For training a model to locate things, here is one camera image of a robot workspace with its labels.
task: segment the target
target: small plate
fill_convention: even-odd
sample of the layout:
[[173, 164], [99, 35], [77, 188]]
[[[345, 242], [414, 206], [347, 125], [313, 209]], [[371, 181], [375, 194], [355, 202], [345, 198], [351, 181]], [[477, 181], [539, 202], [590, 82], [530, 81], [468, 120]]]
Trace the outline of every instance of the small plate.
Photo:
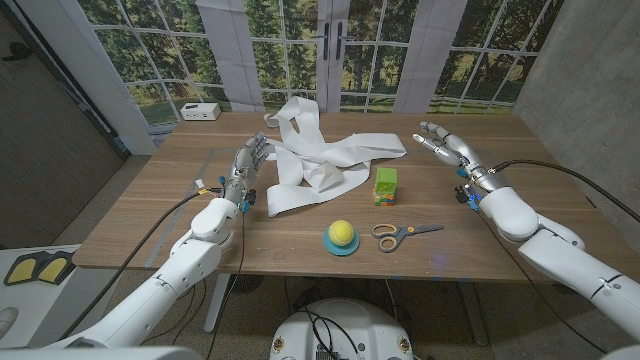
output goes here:
[[358, 231], [353, 229], [353, 240], [345, 246], [338, 246], [329, 239], [329, 228], [327, 228], [322, 236], [322, 242], [324, 243], [324, 247], [333, 255], [347, 256], [356, 251], [358, 245], [360, 245], [360, 236], [358, 235]]

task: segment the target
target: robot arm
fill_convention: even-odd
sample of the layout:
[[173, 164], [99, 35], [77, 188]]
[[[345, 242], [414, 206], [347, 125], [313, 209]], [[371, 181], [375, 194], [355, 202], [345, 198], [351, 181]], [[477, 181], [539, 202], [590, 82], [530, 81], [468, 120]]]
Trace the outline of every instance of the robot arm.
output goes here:
[[196, 215], [191, 230], [171, 248], [169, 259], [97, 324], [46, 349], [65, 347], [125, 347], [139, 345], [171, 308], [198, 281], [211, 274], [233, 239], [231, 225], [255, 201], [249, 190], [265, 154], [259, 132], [237, 152], [221, 198]]
[[458, 136], [435, 124], [420, 125], [435, 139], [418, 134], [413, 138], [445, 164], [464, 170], [470, 179], [467, 192], [484, 194], [478, 197], [479, 209], [493, 220], [500, 236], [524, 243], [518, 253], [536, 270], [590, 300], [640, 341], [640, 284], [586, 253], [576, 233], [537, 214], [492, 170], [487, 170]]

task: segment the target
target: white wall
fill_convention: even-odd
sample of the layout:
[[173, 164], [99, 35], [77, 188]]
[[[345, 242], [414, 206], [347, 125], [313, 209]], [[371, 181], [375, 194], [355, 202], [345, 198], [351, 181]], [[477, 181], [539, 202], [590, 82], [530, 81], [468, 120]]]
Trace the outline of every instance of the white wall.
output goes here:
[[82, 89], [134, 155], [152, 155], [156, 146], [133, 109], [57, 1], [19, 0]]
[[[513, 110], [561, 165], [640, 212], [640, 1], [567, 0]], [[640, 224], [582, 182], [640, 253]]]

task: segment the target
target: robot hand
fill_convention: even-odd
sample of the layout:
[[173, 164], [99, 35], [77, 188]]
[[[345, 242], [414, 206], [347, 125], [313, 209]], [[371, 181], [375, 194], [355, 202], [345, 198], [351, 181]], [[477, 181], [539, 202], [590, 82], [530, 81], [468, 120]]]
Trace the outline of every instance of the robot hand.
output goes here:
[[462, 168], [471, 183], [487, 193], [506, 186], [501, 178], [487, 170], [480, 157], [464, 140], [437, 124], [422, 122], [420, 128], [434, 135], [434, 138], [426, 139], [413, 134], [413, 139], [433, 151], [443, 163]]
[[266, 145], [267, 138], [259, 131], [238, 150], [231, 164], [229, 179], [225, 183], [225, 199], [241, 205], [247, 191], [256, 181], [260, 166], [267, 158]]

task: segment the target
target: window pane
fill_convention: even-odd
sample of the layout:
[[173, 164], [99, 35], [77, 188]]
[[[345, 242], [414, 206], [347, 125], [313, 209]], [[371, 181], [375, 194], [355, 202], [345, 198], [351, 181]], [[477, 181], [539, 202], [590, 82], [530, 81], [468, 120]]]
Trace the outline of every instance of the window pane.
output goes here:
[[489, 104], [476, 104], [463, 102], [457, 114], [484, 114]]
[[78, 0], [93, 25], [126, 25], [115, 0]]
[[542, 20], [540, 20], [538, 27], [533, 32], [533, 37], [529, 40], [529, 44], [527, 44], [527, 51], [540, 51], [544, 40], [547, 38], [547, 35], [549, 35], [551, 25], [553, 25], [556, 16], [558, 16], [558, 12], [560, 12], [560, 7], [562, 7], [563, 2], [563, 0], [554, 0], [549, 4]]
[[159, 0], [160, 8], [174, 32], [204, 33], [200, 11], [195, 1]]
[[513, 110], [513, 106], [505, 106], [505, 105], [492, 105], [489, 108], [487, 114], [490, 115], [511, 115], [511, 110]]
[[289, 84], [292, 89], [315, 90], [316, 45], [287, 45]]
[[340, 112], [364, 112], [366, 96], [340, 96]]
[[127, 30], [96, 30], [96, 35], [124, 82], [156, 79], [138, 40]]
[[408, 43], [419, 0], [397, 0], [387, 3], [380, 40]]
[[280, 108], [287, 102], [287, 94], [278, 92], [262, 92], [262, 101], [264, 102], [265, 109], [277, 111], [280, 110]]
[[499, 0], [469, 0], [453, 46], [482, 47], [501, 3]]
[[372, 45], [347, 45], [345, 47], [342, 91], [367, 92], [373, 49]]
[[316, 99], [316, 93], [311, 93], [311, 92], [291, 93], [291, 96], [300, 96], [301, 98], [305, 98], [305, 99], [309, 99], [309, 100], [315, 100]]
[[284, 31], [287, 39], [307, 40], [318, 29], [317, 0], [283, 0]]
[[151, 59], [164, 79], [186, 79], [187, 74], [180, 64], [178, 52], [168, 35], [142, 33], [140, 38], [147, 47]]
[[133, 26], [166, 30], [153, 0], [123, 0], [122, 5]]
[[251, 36], [282, 38], [280, 5], [278, 4], [278, 0], [246, 0], [244, 2], [244, 8], [249, 18], [249, 32]]
[[222, 84], [216, 60], [213, 58], [209, 40], [206, 38], [194, 38], [176, 36], [176, 42], [180, 47], [180, 54], [187, 65], [194, 82], [207, 84]]
[[545, 2], [546, 0], [508, 2], [489, 47], [520, 50]]
[[437, 114], [438, 109], [440, 108], [440, 104], [442, 104], [441, 98], [433, 98], [431, 102], [429, 102], [429, 108], [427, 109], [427, 113], [429, 114]]
[[389, 113], [393, 110], [395, 98], [386, 98], [382, 96], [372, 96], [369, 98], [369, 107], [367, 112]]
[[187, 83], [169, 82], [164, 83], [164, 85], [167, 87], [167, 90], [169, 90], [169, 95], [171, 95], [173, 105], [175, 105], [176, 110], [178, 110], [180, 119], [184, 120], [182, 114], [180, 113], [180, 109], [182, 109], [184, 104], [188, 102], [200, 102], [200, 99], [198, 99], [195, 90], [191, 85]]
[[356, 41], [375, 40], [381, 10], [382, 0], [351, 0], [347, 35]]
[[456, 98], [462, 96], [479, 54], [472, 51], [450, 51], [438, 81], [436, 94]]
[[496, 97], [496, 101], [515, 102], [518, 99], [518, 94], [520, 94], [520, 90], [524, 86], [524, 81], [527, 79], [535, 60], [535, 56], [522, 56], [518, 59], [518, 64], [509, 74], [507, 82]]
[[453, 114], [458, 107], [458, 101], [433, 99], [429, 104], [430, 114]]
[[253, 54], [258, 67], [260, 86], [267, 89], [285, 89], [287, 77], [284, 71], [282, 44], [254, 41]]
[[229, 99], [225, 95], [222, 88], [216, 88], [212, 86], [199, 86], [198, 91], [204, 102], [216, 102], [220, 106], [221, 111], [231, 111], [231, 105], [229, 105]]
[[135, 85], [127, 88], [149, 125], [178, 121], [160, 84]]
[[396, 94], [402, 75], [402, 67], [407, 56], [407, 48], [399, 46], [379, 46], [376, 67], [373, 73], [372, 93]]
[[506, 54], [486, 53], [480, 60], [476, 75], [471, 80], [465, 98], [491, 100], [507, 76], [514, 57]]

